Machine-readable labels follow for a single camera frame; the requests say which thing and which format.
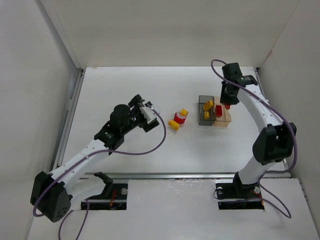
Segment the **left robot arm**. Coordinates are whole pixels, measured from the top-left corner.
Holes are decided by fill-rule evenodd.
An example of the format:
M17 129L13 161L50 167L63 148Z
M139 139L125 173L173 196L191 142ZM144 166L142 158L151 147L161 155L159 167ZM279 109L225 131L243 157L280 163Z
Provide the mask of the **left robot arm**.
M102 172L83 182L79 179L112 153L119 154L125 135L134 128L149 132L163 123L159 108L140 95L128 104L115 106L109 121L84 149L60 167L49 173L42 171L35 177L30 198L33 216L45 216L55 223L68 212L81 209L85 199L109 193L113 180Z

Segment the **red long lego brick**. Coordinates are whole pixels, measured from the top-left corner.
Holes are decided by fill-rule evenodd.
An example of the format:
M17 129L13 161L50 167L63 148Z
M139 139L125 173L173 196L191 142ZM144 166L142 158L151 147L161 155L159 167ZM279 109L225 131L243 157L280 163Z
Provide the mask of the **red long lego brick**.
M221 105L216 105L216 106L215 106L215 116L216 116L217 118L220 118L220 117L222 117L222 115L223 115L223 108L222 108L222 106L221 106Z

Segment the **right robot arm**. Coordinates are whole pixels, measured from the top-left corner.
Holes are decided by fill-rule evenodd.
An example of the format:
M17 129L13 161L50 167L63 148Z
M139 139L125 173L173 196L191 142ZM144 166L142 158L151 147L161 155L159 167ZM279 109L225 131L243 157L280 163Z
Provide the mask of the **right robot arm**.
M259 135L252 146L252 158L238 171L231 183L216 184L217 197L249 199L255 197L261 176L276 163L291 156L293 137L297 128L285 121L272 109L263 96L254 76L243 75L238 63L222 67L223 77L220 102L226 105L243 103L253 118Z

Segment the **small red lego brick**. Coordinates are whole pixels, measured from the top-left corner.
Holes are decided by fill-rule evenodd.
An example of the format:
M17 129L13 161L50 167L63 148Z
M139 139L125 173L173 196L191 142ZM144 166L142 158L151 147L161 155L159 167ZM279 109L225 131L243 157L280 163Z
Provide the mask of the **small red lego brick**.
M229 110L231 108L231 106L229 104L224 104L224 107Z

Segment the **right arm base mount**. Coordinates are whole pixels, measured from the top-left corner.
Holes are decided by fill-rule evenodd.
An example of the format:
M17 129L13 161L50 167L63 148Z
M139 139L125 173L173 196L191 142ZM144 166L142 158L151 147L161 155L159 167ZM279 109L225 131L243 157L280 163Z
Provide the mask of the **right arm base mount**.
M215 184L219 210L264 210L257 184L237 186L231 182Z

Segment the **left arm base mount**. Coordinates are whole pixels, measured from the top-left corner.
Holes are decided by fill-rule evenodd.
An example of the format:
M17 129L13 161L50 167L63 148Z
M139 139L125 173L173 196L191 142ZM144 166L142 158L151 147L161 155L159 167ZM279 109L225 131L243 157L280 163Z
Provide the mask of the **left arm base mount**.
M104 188L102 193L93 195L87 200L89 210L92 211L119 211L127 209L128 181L116 179L112 187Z

